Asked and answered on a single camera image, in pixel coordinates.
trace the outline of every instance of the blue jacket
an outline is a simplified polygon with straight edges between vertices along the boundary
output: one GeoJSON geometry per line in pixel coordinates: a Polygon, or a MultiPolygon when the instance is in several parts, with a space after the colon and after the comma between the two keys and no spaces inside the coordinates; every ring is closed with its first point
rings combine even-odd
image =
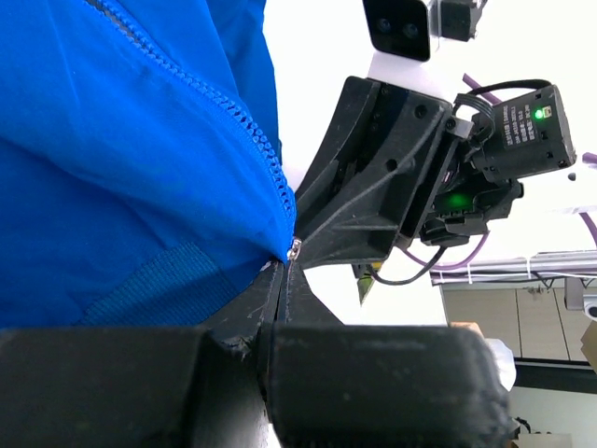
{"type": "Polygon", "coordinates": [[[3,2],[0,327],[193,325],[285,259],[264,6],[3,2]]]}

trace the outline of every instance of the camera lens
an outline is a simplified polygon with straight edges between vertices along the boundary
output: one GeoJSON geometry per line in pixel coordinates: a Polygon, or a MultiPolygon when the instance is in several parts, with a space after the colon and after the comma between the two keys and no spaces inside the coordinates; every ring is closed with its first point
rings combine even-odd
{"type": "Polygon", "coordinates": [[[402,34],[405,35],[408,39],[416,39],[419,37],[419,28],[414,23],[407,23],[402,28],[402,34]]]}
{"type": "Polygon", "coordinates": [[[379,19],[377,21],[377,28],[382,33],[389,33],[390,31],[392,31],[392,25],[387,19],[379,19]]]}

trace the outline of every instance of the label on device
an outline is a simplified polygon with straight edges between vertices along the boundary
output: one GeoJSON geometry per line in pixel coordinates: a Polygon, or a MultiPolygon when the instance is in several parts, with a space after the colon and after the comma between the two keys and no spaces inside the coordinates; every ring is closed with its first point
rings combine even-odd
{"type": "Polygon", "coordinates": [[[531,105],[503,105],[498,110],[506,147],[521,147],[538,140],[531,105]]]}

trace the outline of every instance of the green led light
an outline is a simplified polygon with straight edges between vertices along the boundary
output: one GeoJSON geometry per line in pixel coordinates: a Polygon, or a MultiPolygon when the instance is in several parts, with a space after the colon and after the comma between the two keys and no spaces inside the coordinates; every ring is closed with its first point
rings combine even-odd
{"type": "Polygon", "coordinates": [[[452,196],[450,196],[447,200],[448,202],[448,206],[449,208],[452,209],[466,209],[466,208],[470,208],[471,206],[471,201],[470,198],[468,196],[465,196],[464,194],[452,194],[452,196]]]}

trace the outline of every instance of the zipper pull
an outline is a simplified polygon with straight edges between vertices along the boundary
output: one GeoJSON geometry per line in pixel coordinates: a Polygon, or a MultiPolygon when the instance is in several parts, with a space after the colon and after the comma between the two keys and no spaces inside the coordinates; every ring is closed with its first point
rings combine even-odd
{"type": "Polygon", "coordinates": [[[300,246],[302,245],[302,241],[296,236],[292,240],[292,246],[288,249],[288,253],[286,254],[288,261],[296,261],[299,257],[300,253],[300,246]]]}

